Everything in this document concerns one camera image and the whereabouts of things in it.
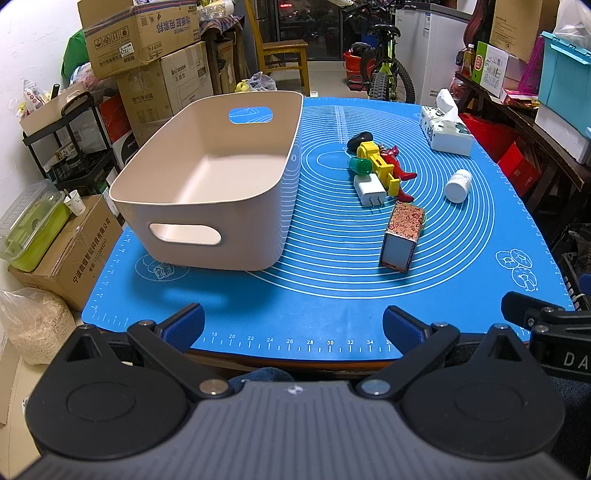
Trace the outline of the teal plastic storage crate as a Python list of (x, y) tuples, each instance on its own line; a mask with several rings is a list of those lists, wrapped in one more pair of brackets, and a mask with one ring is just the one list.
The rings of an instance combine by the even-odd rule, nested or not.
[(539, 101), (583, 136), (590, 127), (590, 51), (544, 31)]

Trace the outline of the blue silicone baking mat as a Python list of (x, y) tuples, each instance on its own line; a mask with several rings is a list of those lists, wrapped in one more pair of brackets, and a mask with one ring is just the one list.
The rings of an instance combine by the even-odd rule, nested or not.
[[(469, 157), (433, 151), (420, 117), (412, 105), (308, 99), (297, 202), (276, 264), (259, 272), (172, 266), (125, 230), (83, 320), (122, 332), (197, 302), (205, 312), (197, 349), (271, 364), (394, 359), (383, 331), (391, 305), (465, 333), (500, 322), (510, 291), (570, 308), (542, 234), (498, 165), (480, 146)], [(425, 224), (407, 273), (379, 264), (392, 205), (363, 208), (349, 179), (346, 141), (362, 131), (397, 146), (403, 168), (417, 173), (404, 189), (425, 210)], [(460, 169), (473, 180), (467, 199), (455, 204), (444, 189)]]

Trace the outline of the wooden chair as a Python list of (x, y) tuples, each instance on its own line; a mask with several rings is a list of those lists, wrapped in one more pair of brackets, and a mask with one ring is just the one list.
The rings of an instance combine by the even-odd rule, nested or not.
[[(245, 9), (249, 16), (250, 28), (256, 43), (256, 60), (259, 71), (270, 75), (274, 71), (297, 70), (301, 78), (301, 86), (304, 88), (304, 95), (311, 95), (310, 76), (308, 76), (308, 43), (304, 40), (286, 40), (277, 42), (263, 42), (262, 33), (259, 29), (259, 21), (256, 20), (252, 1), (245, 0)], [(271, 57), (280, 55), (297, 56), (297, 65), (280, 65)]]

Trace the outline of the white pill bottle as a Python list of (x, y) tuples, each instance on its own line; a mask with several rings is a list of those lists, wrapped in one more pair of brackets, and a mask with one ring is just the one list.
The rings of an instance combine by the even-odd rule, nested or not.
[(473, 176), (466, 169), (456, 171), (445, 185), (446, 198), (455, 204), (463, 203), (470, 192)]

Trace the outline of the red Ultraman figure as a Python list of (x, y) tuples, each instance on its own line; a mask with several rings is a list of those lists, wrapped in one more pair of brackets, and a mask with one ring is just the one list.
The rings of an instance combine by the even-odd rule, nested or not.
[[(401, 182), (405, 182), (408, 180), (413, 180), (417, 177), (416, 172), (406, 172), (402, 167), (398, 160), (399, 150), (397, 146), (392, 148), (387, 148), (385, 145), (380, 145), (380, 154), (382, 158), (388, 163), (394, 166), (394, 177), (399, 179)], [(399, 189), (398, 200), (405, 203), (411, 203), (414, 201), (414, 197), (412, 195), (408, 195), (403, 191), (402, 188)]]

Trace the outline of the white power adapter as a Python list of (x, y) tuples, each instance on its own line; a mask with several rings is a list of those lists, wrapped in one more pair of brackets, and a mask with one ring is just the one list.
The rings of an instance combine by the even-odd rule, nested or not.
[(382, 206), (385, 203), (387, 192), (376, 174), (356, 175), (353, 177), (353, 186), (363, 207)]

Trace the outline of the white paper cup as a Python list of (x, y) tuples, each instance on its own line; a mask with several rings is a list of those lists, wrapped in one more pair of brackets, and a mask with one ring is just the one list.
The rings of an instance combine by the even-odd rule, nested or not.
[(86, 210), (84, 201), (77, 190), (66, 192), (63, 203), (76, 217), (81, 216)]

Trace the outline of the top cardboard box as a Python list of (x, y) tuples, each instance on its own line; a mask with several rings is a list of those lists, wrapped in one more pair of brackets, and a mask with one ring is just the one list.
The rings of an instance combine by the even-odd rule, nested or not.
[(118, 75), (197, 42), (198, 6), (197, 1), (78, 2), (94, 75)]

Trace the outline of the black oval earbud case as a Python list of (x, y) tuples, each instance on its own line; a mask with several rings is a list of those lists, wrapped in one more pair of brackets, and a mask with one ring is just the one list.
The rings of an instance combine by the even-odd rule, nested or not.
[(348, 143), (346, 143), (346, 148), (348, 148), (349, 153), (356, 155), (356, 151), (358, 151), (358, 148), (363, 142), (371, 142), (373, 140), (374, 137), (371, 132), (363, 131), (350, 138)]

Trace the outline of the green lidded plastic container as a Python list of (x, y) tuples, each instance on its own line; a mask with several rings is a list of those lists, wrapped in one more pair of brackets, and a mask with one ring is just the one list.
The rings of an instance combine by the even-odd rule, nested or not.
[(1, 218), (1, 258), (33, 271), (71, 215), (64, 198), (50, 180), (27, 187)]

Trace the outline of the red floral patterned box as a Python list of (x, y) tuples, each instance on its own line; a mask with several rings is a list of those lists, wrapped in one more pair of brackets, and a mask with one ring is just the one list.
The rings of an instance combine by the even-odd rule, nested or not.
[(394, 205), (382, 244), (380, 264), (407, 273), (421, 236), (425, 210), (410, 203)]

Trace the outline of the red bucket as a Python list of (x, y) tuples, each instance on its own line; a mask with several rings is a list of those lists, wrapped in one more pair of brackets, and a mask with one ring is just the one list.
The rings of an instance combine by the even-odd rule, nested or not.
[(353, 55), (351, 51), (344, 53), (344, 67), (346, 70), (346, 83), (353, 90), (363, 90), (363, 78), (361, 76), (360, 56)]

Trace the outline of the beige plastic storage bin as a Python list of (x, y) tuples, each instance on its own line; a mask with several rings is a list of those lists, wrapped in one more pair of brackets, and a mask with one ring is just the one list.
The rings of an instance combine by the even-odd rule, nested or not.
[(273, 266), (297, 199), (303, 107), (294, 91), (216, 95), (153, 134), (110, 188), (151, 257), (216, 270)]

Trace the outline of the yellow plastic toy tool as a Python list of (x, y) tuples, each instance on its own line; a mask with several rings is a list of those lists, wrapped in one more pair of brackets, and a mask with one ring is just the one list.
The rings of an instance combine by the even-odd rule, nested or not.
[(401, 193), (401, 180), (394, 176), (394, 165), (388, 163), (381, 155), (380, 148), (373, 141), (365, 141), (356, 148), (359, 158), (370, 160), (374, 174), (391, 197)]

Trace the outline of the dark wooden side table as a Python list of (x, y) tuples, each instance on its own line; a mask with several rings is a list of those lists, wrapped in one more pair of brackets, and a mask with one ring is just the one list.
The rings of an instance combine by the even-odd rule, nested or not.
[(559, 204), (571, 206), (575, 216), (579, 215), (579, 210), (585, 211), (590, 206), (589, 167), (578, 164), (562, 146), (535, 124), (530, 114), (500, 104), (488, 91), (461, 72), (456, 72), (455, 78), (469, 89), (458, 102), (461, 112), (472, 111), (481, 114), (487, 110), (494, 111), (497, 116), (502, 116), (515, 127), (523, 140), (530, 142), (542, 152), (546, 165), (533, 191), (526, 194), (525, 204), (530, 213), (534, 214), (548, 202), (547, 198), (554, 187), (557, 188)]

